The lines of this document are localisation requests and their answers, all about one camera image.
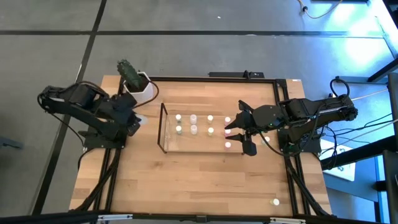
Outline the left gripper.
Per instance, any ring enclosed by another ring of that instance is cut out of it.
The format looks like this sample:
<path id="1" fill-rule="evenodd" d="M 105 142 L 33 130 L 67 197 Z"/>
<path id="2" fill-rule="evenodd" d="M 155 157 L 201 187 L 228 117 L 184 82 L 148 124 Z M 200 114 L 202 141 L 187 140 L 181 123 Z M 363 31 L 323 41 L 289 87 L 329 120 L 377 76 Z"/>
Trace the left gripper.
<path id="1" fill-rule="evenodd" d="M 115 113 L 114 120 L 126 128 L 129 136 L 135 135 L 141 127 L 140 119 L 133 111 L 133 107 L 137 101 L 129 93 L 113 96 L 113 110 Z"/>

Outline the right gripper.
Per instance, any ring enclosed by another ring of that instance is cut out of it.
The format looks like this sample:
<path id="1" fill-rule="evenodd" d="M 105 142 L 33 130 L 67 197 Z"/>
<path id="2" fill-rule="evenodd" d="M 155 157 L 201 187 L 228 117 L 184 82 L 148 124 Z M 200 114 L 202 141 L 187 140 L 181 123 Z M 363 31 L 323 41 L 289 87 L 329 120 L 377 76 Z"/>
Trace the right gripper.
<path id="1" fill-rule="evenodd" d="M 252 136 L 258 134 L 263 140 L 265 137 L 264 133 L 279 128 L 283 123 L 282 113 L 278 106 L 262 105 L 254 109 L 243 100 L 239 100 L 238 105 L 241 112 L 236 115 L 236 119 L 230 122 L 225 129 L 241 128 L 244 133 L 233 135 L 231 139 L 241 141 L 243 154 L 255 156 L 257 154 L 257 146 L 253 143 Z M 266 146 L 272 152 L 282 155 L 269 142 L 266 143 Z"/>

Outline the green cactus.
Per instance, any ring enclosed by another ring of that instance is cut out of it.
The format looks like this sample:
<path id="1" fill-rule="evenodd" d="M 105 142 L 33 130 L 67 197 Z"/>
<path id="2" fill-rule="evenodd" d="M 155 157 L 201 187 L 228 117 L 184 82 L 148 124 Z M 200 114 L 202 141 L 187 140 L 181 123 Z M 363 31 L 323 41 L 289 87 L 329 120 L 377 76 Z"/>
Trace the green cactus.
<path id="1" fill-rule="evenodd" d="M 126 59 L 122 59 L 118 61 L 117 69 L 120 74 L 126 81 L 126 85 L 128 86 L 129 91 L 131 92 L 140 92 L 143 90 L 143 81 L 141 76 L 136 72 L 136 69 L 131 65 L 129 61 Z"/>

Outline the white paper sheet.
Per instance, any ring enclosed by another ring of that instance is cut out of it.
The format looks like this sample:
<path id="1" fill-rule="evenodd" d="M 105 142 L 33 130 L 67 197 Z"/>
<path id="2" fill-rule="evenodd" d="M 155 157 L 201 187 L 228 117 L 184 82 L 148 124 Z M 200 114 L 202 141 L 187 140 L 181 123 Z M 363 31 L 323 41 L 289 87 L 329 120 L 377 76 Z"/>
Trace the white paper sheet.
<path id="1" fill-rule="evenodd" d="M 334 153 L 334 145 L 335 145 L 334 142 L 330 142 L 330 141 L 321 139 L 320 146 L 321 146 L 322 151 L 320 154 L 320 159 L 326 159 L 326 158 L 331 157 L 332 154 Z M 337 145 L 337 147 L 336 147 L 337 154 L 341 154 L 343 152 L 350 151 L 350 150 L 351 150 L 350 147 L 347 147 L 344 145 Z M 356 163 L 354 162 L 351 164 L 334 167 L 330 170 L 328 170 L 328 169 L 324 170 L 323 173 L 353 182 L 354 176 L 355 176 L 355 165 L 356 165 Z"/>

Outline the black metal beam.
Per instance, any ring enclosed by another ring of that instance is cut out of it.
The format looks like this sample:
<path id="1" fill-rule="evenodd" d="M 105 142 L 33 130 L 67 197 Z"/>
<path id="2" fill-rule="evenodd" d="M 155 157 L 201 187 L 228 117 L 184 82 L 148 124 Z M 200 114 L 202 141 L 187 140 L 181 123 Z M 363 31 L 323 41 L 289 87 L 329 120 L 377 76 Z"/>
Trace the black metal beam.
<path id="1" fill-rule="evenodd" d="M 368 78 L 368 82 L 376 83 L 380 82 L 386 75 L 398 69 L 398 57 L 392 62 L 388 63 L 385 67 L 381 68 L 375 74 Z"/>
<path id="2" fill-rule="evenodd" d="M 398 152 L 398 137 L 389 136 L 376 142 L 352 149 L 321 160 L 322 170 L 352 164 L 370 157 L 381 155 L 384 151 Z"/>

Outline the grey metal bar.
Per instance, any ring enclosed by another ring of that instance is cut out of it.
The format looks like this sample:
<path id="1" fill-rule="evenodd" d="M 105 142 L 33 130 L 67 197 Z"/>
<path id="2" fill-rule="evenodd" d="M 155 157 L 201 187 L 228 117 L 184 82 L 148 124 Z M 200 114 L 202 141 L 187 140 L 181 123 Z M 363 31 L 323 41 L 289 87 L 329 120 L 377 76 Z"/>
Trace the grey metal bar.
<path id="1" fill-rule="evenodd" d="M 385 85 L 388 82 L 388 78 L 386 77 L 372 79 L 370 77 L 336 76 L 336 79 L 343 80 L 346 83 L 354 83 L 354 84 Z"/>

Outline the dark grey cabinet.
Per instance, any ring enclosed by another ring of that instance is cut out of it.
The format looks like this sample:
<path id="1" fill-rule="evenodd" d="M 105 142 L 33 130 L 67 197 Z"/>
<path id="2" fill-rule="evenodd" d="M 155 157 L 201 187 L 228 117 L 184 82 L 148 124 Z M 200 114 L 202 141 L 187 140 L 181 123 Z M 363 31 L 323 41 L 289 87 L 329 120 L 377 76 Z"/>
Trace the dark grey cabinet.
<path id="1" fill-rule="evenodd" d="M 387 202 L 391 224 L 398 224 L 398 73 L 388 74 L 394 135 L 387 151 L 383 152 Z"/>

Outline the shelf with black metal frame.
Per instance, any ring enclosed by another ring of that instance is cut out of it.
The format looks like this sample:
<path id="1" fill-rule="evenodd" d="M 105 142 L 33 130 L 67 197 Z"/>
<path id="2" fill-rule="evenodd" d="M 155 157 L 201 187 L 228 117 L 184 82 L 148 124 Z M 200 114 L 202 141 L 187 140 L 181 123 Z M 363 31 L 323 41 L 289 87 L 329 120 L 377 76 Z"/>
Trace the shelf with black metal frame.
<path id="1" fill-rule="evenodd" d="M 182 122 L 178 123 L 175 115 L 182 116 Z M 208 123 L 207 117 L 214 117 L 211 124 Z M 242 146 L 239 141 L 226 139 L 224 136 L 224 118 L 226 116 L 232 118 L 231 115 L 220 114 L 197 114 L 197 123 L 190 123 L 190 114 L 183 114 L 181 111 L 171 111 L 166 108 L 166 104 L 160 104 L 159 130 L 157 136 L 157 144 L 163 153 L 182 152 L 182 153 L 232 153 L 242 154 Z M 196 125 L 198 132 L 196 135 L 191 134 L 190 126 Z M 176 126 L 182 127 L 182 134 L 177 134 Z M 208 135 L 208 128 L 212 127 L 215 131 L 212 136 Z M 234 129 L 230 135 L 238 134 L 240 130 Z M 225 142 L 231 143 L 231 149 L 225 150 Z"/>

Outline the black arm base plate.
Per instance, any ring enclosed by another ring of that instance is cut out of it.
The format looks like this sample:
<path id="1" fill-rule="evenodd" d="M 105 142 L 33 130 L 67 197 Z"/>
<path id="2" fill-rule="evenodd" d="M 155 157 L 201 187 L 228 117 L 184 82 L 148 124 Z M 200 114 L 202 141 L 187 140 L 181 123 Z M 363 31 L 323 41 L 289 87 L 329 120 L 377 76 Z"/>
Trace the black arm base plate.
<path id="1" fill-rule="evenodd" d="M 83 146 L 88 149 L 105 148 L 105 149 L 120 149 L 126 144 L 127 134 L 117 134 L 114 138 L 106 137 L 96 131 L 79 131 L 84 137 Z"/>
<path id="2" fill-rule="evenodd" d="M 283 153 L 294 154 L 296 152 L 321 152 L 320 135 L 315 131 L 306 133 L 298 139 L 293 139 L 287 129 L 277 131 L 279 148 Z"/>

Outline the silver metal bracket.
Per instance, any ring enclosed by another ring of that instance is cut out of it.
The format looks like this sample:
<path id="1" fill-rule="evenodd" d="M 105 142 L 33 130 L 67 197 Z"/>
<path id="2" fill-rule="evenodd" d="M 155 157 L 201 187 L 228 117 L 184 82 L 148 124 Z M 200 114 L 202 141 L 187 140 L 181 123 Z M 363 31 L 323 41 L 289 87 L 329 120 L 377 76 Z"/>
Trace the silver metal bracket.
<path id="1" fill-rule="evenodd" d="M 110 222 L 115 220 L 131 220 L 133 214 L 112 214 L 112 215 L 99 215 L 98 222 Z"/>
<path id="2" fill-rule="evenodd" d="M 270 223 L 276 224 L 306 224 L 305 220 L 296 218 L 270 217 Z"/>

